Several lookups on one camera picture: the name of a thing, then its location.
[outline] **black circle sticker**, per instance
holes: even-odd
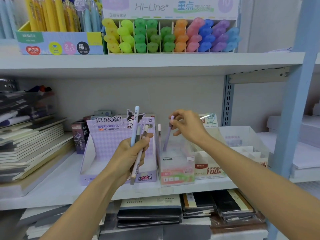
[[[77,44],[77,50],[81,55],[87,55],[90,52],[90,47],[86,42],[79,42]]]

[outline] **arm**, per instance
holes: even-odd
[[[177,110],[173,115],[172,129],[178,128],[174,135],[182,134],[206,151],[287,238],[319,239],[320,201],[317,198],[211,137],[198,114]]]
[[[91,240],[116,190],[130,176],[137,154],[146,151],[150,138],[130,147],[130,138],[122,141],[106,168],[89,184],[62,217],[41,237],[41,240]],[[144,163],[142,154],[140,166]]]

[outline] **hand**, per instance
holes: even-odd
[[[134,165],[137,154],[141,149],[143,149],[143,153],[139,167],[144,164],[145,151],[149,148],[150,138],[152,137],[153,134],[148,133],[144,139],[138,141],[133,147],[130,147],[131,138],[120,142],[105,168],[106,171],[113,172],[114,177],[116,177],[117,188],[123,185],[131,175],[130,169]]]
[[[169,116],[169,119],[171,116],[174,116],[174,119],[170,120],[170,123],[173,125],[172,129],[178,128],[178,131],[173,133],[174,136],[182,134],[188,141],[198,146],[201,141],[210,136],[202,125],[197,113],[191,110],[178,109]]]

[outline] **forearm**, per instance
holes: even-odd
[[[203,139],[199,146],[290,240],[320,236],[317,198],[212,137]]]
[[[104,169],[41,240],[91,240],[116,190],[114,175]]]

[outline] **blue metal upright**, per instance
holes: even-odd
[[[320,0],[303,0],[293,52],[305,52],[305,57],[302,65],[290,69],[272,165],[275,173],[287,179],[319,48]],[[268,240],[275,240],[277,233],[278,230],[270,224]]]

